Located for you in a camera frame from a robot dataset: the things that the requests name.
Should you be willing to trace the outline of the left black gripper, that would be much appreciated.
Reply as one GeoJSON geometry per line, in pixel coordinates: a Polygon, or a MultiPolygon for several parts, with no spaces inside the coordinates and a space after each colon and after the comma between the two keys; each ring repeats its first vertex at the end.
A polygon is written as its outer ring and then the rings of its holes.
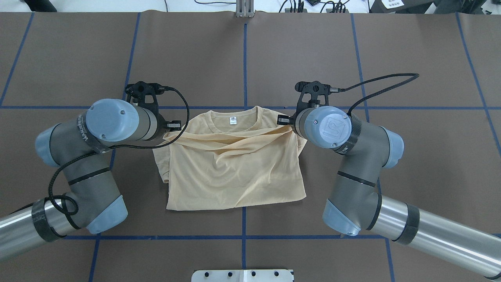
{"type": "Polygon", "coordinates": [[[161,136],[168,131],[181,131],[182,130],[182,122],[180,120],[172,120],[166,121],[165,118],[158,114],[156,117],[157,125],[156,125],[156,139],[159,139],[161,136]]]}

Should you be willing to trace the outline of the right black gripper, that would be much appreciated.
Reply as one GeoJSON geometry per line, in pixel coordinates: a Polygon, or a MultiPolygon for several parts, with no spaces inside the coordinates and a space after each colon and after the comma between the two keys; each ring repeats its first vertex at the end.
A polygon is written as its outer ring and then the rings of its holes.
{"type": "Polygon", "coordinates": [[[294,113],[291,116],[278,115],[277,124],[281,126],[290,126],[293,132],[299,135],[299,124],[297,121],[298,113],[294,113]]]}

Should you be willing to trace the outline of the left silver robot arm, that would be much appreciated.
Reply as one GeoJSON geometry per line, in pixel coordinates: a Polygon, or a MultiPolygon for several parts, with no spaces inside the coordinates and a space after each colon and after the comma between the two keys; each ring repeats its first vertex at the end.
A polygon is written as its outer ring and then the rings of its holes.
{"type": "Polygon", "coordinates": [[[35,140],[38,156],[56,172],[48,195],[1,219],[1,261],[64,239],[79,229],[98,234],[128,216],[105,154],[134,148],[182,122],[120,99],[101,99],[74,120],[58,123],[35,140]]]}

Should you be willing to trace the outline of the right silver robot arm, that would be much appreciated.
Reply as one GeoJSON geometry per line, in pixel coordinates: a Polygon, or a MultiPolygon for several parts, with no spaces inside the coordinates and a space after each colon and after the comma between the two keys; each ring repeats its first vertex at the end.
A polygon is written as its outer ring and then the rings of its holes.
{"type": "Polygon", "coordinates": [[[348,236],[368,230],[500,281],[499,237],[376,191],[382,169],[393,168],[402,158],[401,136],[329,106],[279,115],[277,124],[289,125],[315,146],[342,155],[323,212],[323,221],[331,229],[348,236]]]}

